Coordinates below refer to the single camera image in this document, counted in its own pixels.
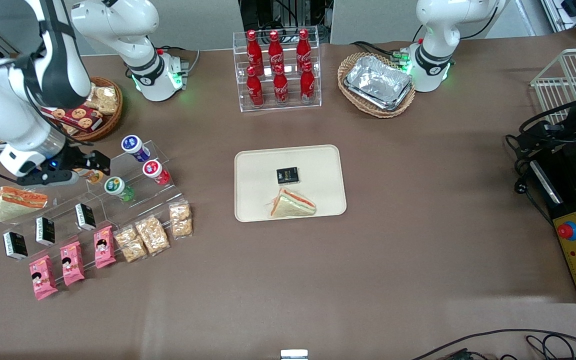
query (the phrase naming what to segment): sandwich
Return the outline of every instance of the sandwich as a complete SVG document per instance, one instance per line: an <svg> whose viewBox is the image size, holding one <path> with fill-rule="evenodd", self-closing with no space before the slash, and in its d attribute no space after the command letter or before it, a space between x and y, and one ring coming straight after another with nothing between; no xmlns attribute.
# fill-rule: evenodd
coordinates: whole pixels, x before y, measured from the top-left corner
<svg viewBox="0 0 576 360"><path fill-rule="evenodd" d="M47 203L48 196L45 194L2 186L0 187L0 223L36 212L46 207Z"/></svg>
<svg viewBox="0 0 576 360"><path fill-rule="evenodd" d="M293 193L282 187L279 195L274 198L270 216L282 217L307 217L317 211L315 204L300 194Z"/></svg>

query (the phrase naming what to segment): coca-cola bottle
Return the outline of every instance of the coca-cola bottle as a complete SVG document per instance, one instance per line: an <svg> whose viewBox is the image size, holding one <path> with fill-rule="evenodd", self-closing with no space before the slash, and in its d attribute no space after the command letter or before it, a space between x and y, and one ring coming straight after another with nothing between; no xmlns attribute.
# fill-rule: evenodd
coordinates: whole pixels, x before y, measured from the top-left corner
<svg viewBox="0 0 576 360"><path fill-rule="evenodd" d="M247 54L250 66L254 68L254 73L257 76L264 75L264 60L261 57L261 47L257 42L257 34L255 30L250 29L247 31L246 38L248 40L247 44Z"/></svg>
<svg viewBox="0 0 576 360"><path fill-rule="evenodd" d="M276 74L275 70L278 64L281 64L281 69L284 68L284 49L281 44L279 44L279 32L277 32L277 30L270 30L268 57L270 57L270 69L272 69L272 73Z"/></svg>
<svg viewBox="0 0 576 360"><path fill-rule="evenodd" d="M301 75L305 63L311 62L311 43L308 42L308 30L299 30L299 43L297 44L297 73Z"/></svg>
<svg viewBox="0 0 576 360"><path fill-rule="evenodd" d="M261 81L257 77L254 66L249 66L247 69L248 80L246 85L248 88L248 95L250 96L250 102L252 107L259 109L264 105L264 94L261 91Z"/></svg>
<svg viewBox="0 0 576 360"><path fill-rule="evenodd" d="M276 64L273 69L274 99L278 107L285 107L288 104L288 79L284 75L284 64Z"/></svg>
<svg viewBox="0 0 576 360"><path fill-rule="evenodd" d="M313 75L313 63L308 61L303 65L301 74L301 102L310 105L315 101L315 75Z"/></svg>

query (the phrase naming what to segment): bottle cap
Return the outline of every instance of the bottle cap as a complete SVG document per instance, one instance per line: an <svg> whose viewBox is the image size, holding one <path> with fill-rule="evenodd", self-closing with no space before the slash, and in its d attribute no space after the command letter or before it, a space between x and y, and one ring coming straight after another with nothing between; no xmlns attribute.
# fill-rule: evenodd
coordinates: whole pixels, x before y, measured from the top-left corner
<svg viewBox="0 0 576 360"><path fill-rule="evenodd" d="M120 177L113 176L105 181L103 188L110 195L119 195L126 189L126 183Z"/></svg>
<svg viewBox="0 0 576 360"><path fill-rule="evenodd" d="M129 154L137 153L142 149L143 145L142 139L137 135L128 135L121 141L121 149Z"/></svg>
<svg viewBox="0 0 576 360"><path fill-rule="evenodd" d="M277 75L283 75L285 70L284 70L284 64L279 63L279 64L274 64L272 66L272 69L274 70L274 73Z"/></svg>
<svg viewBox="0 0 576 360"><path fill-rule="evenodd" d="M157 160L150 160L146 161L143 164L143 174L149 178L157 178L159 175L162 175L163 166Z"/></svg>

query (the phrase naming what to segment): pink snack package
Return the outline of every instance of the pink snack package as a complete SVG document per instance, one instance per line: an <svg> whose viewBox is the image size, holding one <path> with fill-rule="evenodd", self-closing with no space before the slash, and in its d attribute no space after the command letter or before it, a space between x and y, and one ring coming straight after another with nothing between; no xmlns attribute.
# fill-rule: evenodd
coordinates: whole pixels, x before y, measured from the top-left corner
<svg viewBox="0 0 576 360"><path fill-rule="evenodd" d="M94 266L101 269L115 260L115 246L113 242L113 226L106 226L94 233Z"/></svg>
<svg viewBox="0 0 576 360"><path fill-rule="evenodd" d="M39 260L30 263L30 276L32 277L32 289L37 300L57 292L55 276L53 275L53 263L50 256L46 255Z"/></svg>
<svg viewBox="0 0 576 360"><path fill-rule="evenodd" d="M84 263L82 261L82 246L79 241L67 244L61 249L61 269L63 282L69 287L75 281L84 280Z"/></svg>

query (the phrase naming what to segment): brown table surface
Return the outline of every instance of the brown table surface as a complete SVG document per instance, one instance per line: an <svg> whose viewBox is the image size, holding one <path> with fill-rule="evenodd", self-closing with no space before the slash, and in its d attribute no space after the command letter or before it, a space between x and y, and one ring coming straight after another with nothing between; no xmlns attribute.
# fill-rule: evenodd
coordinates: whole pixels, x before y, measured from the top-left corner
<svg viewBox="0 0 576 360"><path fill-rule="evenodd" d="M126 134L155 141L194 205L196 232L42 301L0 240L0 359L270 359L301 348L313 360L409 359L499 328L576 335L558 241L513 192L503 147L535 114L530 80L566 48L576 30L463 41L441 87L391 120L339 91L336 70L354 46L322 47L321 108L247 114L230 50L202 52L188 90L162 103L136 91L118 56L86 57L90 75L125 96L123 123L96 148L114 157ZM235 219L238 152L319 144L339 148L345 214ZM462 345L529 355L518 333Z"/></svg>

